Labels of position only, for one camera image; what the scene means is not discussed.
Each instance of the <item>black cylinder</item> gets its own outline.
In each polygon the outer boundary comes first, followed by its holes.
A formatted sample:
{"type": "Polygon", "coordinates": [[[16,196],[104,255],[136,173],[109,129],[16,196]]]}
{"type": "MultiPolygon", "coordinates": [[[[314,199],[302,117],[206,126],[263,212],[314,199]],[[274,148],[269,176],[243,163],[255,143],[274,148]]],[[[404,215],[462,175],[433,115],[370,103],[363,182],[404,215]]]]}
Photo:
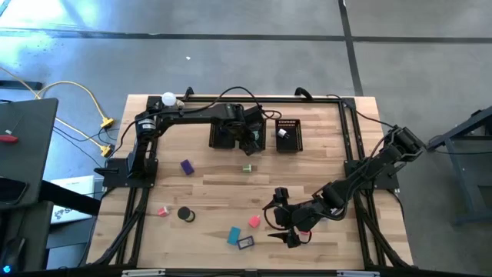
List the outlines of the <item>black cylinder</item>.
{"type": "Polygon", "coordinates": [[[189,207],[180,207],[178,210],[179,219],[183,219],[186,222],[194,221],[194,212],[189,209],[189,207]]]}

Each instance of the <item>white ball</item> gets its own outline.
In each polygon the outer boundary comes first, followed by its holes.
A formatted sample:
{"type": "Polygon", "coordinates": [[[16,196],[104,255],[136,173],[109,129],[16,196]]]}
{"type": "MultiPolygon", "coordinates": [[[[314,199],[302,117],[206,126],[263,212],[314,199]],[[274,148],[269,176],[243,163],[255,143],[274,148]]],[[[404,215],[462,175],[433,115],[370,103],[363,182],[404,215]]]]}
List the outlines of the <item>white ball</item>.
{"type": "Polygon", "coordinates": [[[176,95],[172,92],[166,92],[162,95],[162,103],[166,106],[173,106],[176,104],[176,95]]]}

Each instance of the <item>white paper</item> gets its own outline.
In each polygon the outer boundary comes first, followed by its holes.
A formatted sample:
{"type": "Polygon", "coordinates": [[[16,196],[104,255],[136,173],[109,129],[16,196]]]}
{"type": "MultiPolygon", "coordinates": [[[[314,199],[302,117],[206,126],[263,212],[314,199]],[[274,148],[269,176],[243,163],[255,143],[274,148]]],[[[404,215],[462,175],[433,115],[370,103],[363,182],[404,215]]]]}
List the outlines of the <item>white paper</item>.
{"type": "MultiPolygon", "coordinates": [[[[86,195],[94,198],[94,176],[84,176],[68,179],[51,180],[55,185],[59,185],[64,189],[69,189],[78,194],[86,195]]],[[[87,215],[72,209],[67,209],[55,205],[52,213],[52,224],[58,224],[63,222],[72,222],[81,219],[89,219],[92,215],[87,215]]]]}

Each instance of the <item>concrete floor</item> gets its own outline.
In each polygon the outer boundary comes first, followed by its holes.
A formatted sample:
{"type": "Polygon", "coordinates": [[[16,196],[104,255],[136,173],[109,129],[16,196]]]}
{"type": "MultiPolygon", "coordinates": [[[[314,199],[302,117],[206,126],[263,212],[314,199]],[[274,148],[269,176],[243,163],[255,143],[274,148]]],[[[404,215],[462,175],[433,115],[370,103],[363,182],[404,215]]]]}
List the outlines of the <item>concrete floor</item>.
{"type": "MultiPolygon", "coordinates": [[[[481,0],[346,0],[354,36],[492,37],[492,3],[481,0]]],[[[11,0],[0,28],[129,33],[344,35],[337,0],[11,0]]],[[[56,38],[5,36],[2,66],[23,79],[58,80],[90,88],[106,114],[119,119],[130,93],[219,93],[243,85],[256,94],[355,95],[345,42],[56,38]]],[[[492,44],[354,43],[364,95],[377,98],[381,118],[408,126],[422,140],[446,132],[492,103],[492,44]]],[[[68,85],[52,89],[58,116],[88,134],[100,117],[87,95],[68,85]]],[[[23,91],[1,98],[30,99],[23,91]]],[[[80,146],[100,163],[91,143],[80,146]]],[[[417,266],[490,275],[492,224],[454,227],[464,212],[449,159],[425,154],[399,174],[407,233],[417,266]]],[[[95,164],[53,136],[45,179],[92,174],[95,164]]],[[[56,229],[49,266],[71,266],[90,222],[56,229]],[[68,231],[78,235],[67,239],[68,231]]]]}

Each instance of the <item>wooden tabletop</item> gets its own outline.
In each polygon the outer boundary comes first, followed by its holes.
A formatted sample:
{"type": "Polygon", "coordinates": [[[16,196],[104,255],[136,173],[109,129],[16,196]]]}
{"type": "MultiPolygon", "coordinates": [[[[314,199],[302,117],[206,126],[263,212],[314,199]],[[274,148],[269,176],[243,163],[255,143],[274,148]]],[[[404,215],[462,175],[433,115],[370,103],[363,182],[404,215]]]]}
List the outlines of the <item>wooden tabletop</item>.
{"type": "MultiPolygon", "coordinates": [[[[129,95],[121,122],[125,130],[135,115],[145,110],[148,95],[129,95]]],[[[355,98],[357,110],[379,118],[373,97],[355,98]]],[[[204,103],[187,103],[198,107],[204,103]]],[[[301,120],[304,151],[280,154],[275,148],[274,121],[268,121],[267,148],[247,157],[241,150],[216,150],[208,147],[210,125],[176,125],[160,137],[156,186],[151,190],[141,240],[138,267],[202,269],[362,269],[361,244],[353,203],[347,218],[335,222],[321,220],[313,229],[309,244],[288,249],[280,239],[267,237],[275,232],[264,219],[256,229],[248,225],[253,215],[271,201],[274,189],[289,189],[291,203],[311,198],[311,193],[329,181],[344,177],[346,159],[338,107],[331,104],[268,103],[283,118],[301,120]],[[180,162],[188,159],[195,173],[186,176],[180,162]],[[243,165],[252,164],[252,173],[243,173],[243,165]],[[171,215],[162,218],[157,210],[171,207],[171,215]],[[186,205],[196,213],[192,223],[177,217],[186,205]],[[254,236],[255,246],[238,250],[226,243],[232,226],[241,229],[240,238],[254,236]]],[[[347,120],[354,142],[352,122],[347,120]]],[[[365,152],[382,137],[381,126],[359,117],[365,152]]],[[[131,151],[135,130],[125,136],[116,153],[123,158],[131,151]]],[[[128,189],[115,189],[104,198],[95,226],[88,262],[99,258],[121,229],[128,189]]],[[[374,193],[380,228],[403,260],[412,263],[400,206],[386,191],[374,193]]],[[[273,212],[269,218],[274,221],[273,212]]],[[[374,240],[367,231],[371,257],[376,262],[374,240]]],[[[129,235],[130,256],[134,233],[129,235]]]]}

